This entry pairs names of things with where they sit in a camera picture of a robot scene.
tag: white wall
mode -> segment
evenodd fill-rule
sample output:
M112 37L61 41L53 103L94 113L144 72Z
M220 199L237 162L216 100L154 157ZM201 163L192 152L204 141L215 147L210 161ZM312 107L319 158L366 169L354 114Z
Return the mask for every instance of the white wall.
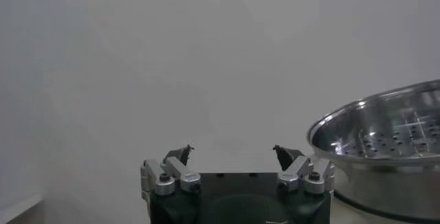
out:
M138 166L187 142L198 171L310 153L321 115L440 78L438 2L0 0L1 92L42 142L46 223L147 223Z

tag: bolt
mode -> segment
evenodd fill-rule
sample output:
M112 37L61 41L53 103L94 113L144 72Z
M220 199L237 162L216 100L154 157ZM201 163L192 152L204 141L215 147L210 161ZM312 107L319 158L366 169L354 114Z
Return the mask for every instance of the bolt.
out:
M159 181L161 181L161 182L168 182L168 181L170 181L170 179L171 179L171 176L166 173L162 173L159 176Z
M319 181L320 179L320 175L318 172L313 171L310 175L309 175L310 180L312 181Z

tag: perforated metal surface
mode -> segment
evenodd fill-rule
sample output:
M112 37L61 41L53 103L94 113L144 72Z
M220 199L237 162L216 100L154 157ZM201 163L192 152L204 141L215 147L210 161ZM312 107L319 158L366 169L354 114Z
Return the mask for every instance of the perforated metal surface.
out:
M435 155L440 153L439 129L435 122L422 122L395 126L391 134L366 132L344 146L336 147L335 152L368 158Z
M368 159L440 154L440 81L354 102L312 127L312 146Z

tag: silver metal bracket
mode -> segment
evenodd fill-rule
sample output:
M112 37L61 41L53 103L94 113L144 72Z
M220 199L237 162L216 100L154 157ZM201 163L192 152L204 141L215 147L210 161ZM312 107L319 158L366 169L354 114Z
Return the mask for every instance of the silver metal bracket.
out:
M201 177L199 173L191 172L176 157L168 157L165 160L166 171L180 180L180 188L186 192L200 191Z
M166 174L156 160L144 161L140 168L142 198L154 190L157 195L170 195L175 191L175 179Z
M285 186L291 192L298 189L300 179L307 176L313 169L310 159L305 156L298 156L294 162L285 170L278 173L278 186Z
M335 187L335 165L328 159L319 159L313 172L304 178L305 191L311 194L333 192Z

